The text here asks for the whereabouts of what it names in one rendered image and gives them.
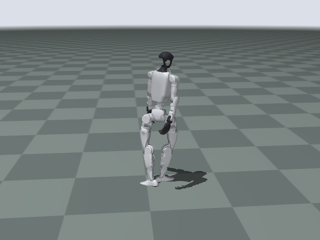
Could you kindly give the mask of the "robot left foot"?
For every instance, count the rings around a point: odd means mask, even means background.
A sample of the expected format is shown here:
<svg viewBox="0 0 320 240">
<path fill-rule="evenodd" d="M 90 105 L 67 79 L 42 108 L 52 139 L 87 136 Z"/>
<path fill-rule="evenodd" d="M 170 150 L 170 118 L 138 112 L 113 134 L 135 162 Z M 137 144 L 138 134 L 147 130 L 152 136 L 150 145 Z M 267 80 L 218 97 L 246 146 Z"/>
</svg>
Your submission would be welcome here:
<svg viewBox="0 0 320 240">
<path fill-rule="evenodd" d="M 152 179 L 151 179 L 151 181 L 149 181 L 149 179 L 148 179 L 146 181 L 140 182 L 140 184 L 146 185 L 146 186 L 158 186 L 159 185 L 159 183 L 156 179 L 153 179 L 153 181 L 152 181 Z"/>
</svg>

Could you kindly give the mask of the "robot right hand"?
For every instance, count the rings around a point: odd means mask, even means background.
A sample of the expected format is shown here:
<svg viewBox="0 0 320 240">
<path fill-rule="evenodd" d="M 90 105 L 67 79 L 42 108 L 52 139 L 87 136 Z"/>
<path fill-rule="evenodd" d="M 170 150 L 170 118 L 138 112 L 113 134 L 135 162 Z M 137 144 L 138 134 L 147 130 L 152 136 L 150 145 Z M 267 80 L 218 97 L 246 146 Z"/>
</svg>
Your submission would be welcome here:
<svg viewBox="0 0 320 240">
<path fill-rule="evenodd" d="M 171 116 L 169 115 L 166 120 L 167 123 L 164 125 L 164 127 L 161 130 L 158 130 L 161 135 L 165 135 L 170 130 L 171 123 L 173 122 L 173 121 L 170 121 L 170 119 L 171 119 Z"/>
</svg>

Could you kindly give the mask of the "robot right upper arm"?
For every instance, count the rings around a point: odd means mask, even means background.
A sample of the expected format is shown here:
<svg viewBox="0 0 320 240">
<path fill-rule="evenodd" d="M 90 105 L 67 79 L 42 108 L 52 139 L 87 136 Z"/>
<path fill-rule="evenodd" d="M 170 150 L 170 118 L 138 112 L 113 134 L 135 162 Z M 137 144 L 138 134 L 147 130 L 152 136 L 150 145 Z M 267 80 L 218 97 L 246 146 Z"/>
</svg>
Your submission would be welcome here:
<svg viewBox="0 0 320 240">
<path fill-rule="evenodd" d="M 179 77 L 173 74 L 169 74 L 169 82 L 171 83 L 170 88 L 170 101 L 173 103 L 174 98 L 177 96 L 178 92 L 178 84 L 179 84 Z"/>
</svg>

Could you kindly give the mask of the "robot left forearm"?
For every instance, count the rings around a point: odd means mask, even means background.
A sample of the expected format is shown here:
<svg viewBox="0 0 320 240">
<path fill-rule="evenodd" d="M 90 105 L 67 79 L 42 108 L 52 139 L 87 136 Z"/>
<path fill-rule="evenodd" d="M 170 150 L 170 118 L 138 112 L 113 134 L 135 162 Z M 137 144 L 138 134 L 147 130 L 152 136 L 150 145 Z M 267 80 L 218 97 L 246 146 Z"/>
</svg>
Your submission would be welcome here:
<svg viewBox="0 0 320 240">
<path fill-rule="evenodd" d="M 150 94 L 146 93 L 146 98 L 147 98 L 148 110 L 152 110 L 152 108 L 153 108 L 152 96 Z"/>
</svg>

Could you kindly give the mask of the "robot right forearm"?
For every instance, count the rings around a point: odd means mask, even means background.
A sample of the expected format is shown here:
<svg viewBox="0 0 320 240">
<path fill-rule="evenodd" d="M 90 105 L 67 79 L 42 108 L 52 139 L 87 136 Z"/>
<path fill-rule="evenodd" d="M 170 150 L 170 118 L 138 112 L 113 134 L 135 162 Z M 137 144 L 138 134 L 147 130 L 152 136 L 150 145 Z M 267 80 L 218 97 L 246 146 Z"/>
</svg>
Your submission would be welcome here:
<svg viewBox="0 0 320 240">
<path fill-rule="evenodd" d="M 173 100 L 173 103 L 170 103 L 170 109 L 169 109 L 169 114 L 168 116 L 171 116 L 170 121 L 173 121 L 175 119 L 175 115 L 176 115 L 176 108 L 179 102 L 179 97 L 176 96 Z M 167 118 L 168 118 L 167 116 Z"/>
</svg>

